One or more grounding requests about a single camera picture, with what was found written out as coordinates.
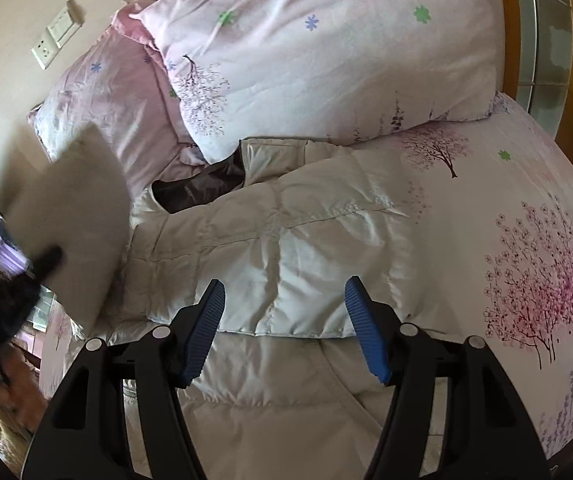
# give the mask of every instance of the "electrical outlet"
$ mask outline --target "electrical outlet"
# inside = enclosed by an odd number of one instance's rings
[[[48,30],[44,30],[38,42],[31,49],[31,52],[38,60],[38,63],[45,70],[53,60],[53,58],[60,52],[59,47],[55,44],[55,40]]]

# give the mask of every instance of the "blue gripper pad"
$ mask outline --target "blue gripper pad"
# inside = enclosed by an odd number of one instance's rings
[[[387,345],[369,310],[372,300],[358,277],[353,276],[346,282],[344,301],[368,369],[380,383],[387,384],[392,374],[388,363]]]
[[[185,367],[182,371],[182,379],[186,384],[190,384],[202,373],[206,356],[211,349],[215,332],[224,312],[226,302],[224,284],[219,280],[212,280],[200,300],[200,303],[202,302],[204,302],[204,308],[184,345]]]

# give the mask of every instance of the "pink pillow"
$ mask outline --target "pink pillow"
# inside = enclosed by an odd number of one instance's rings
[[[109,27],[28,117],[51,160],[84,124],[96,124],[133,198],[157,178],[187,178],[202,164],[166,72],[149,51]]]

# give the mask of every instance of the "floral bedsheet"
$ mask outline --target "floral bedsheet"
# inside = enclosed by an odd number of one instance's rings
[[[415,322],[485,336],[548,456],[573,438],[573,167],[513,100],[490,118],[436,121],[358,149],[392,148],[428,269]]]

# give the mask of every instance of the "pink bedsheet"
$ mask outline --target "pink bedsheet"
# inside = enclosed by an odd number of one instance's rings
[[[28,116],[51,160],[84,124],[95,123],[122,163],[133,198],[153,180],[187,178],[204,164],[166,70],[154,61],[159,54],[128,37],[133,31],[121,20],[146,4],[120,10]]]
[[[356,145],[400,152],[424,255],[413,319],[485,337],[547,456],[573,438],[573,166],[512,99]]]

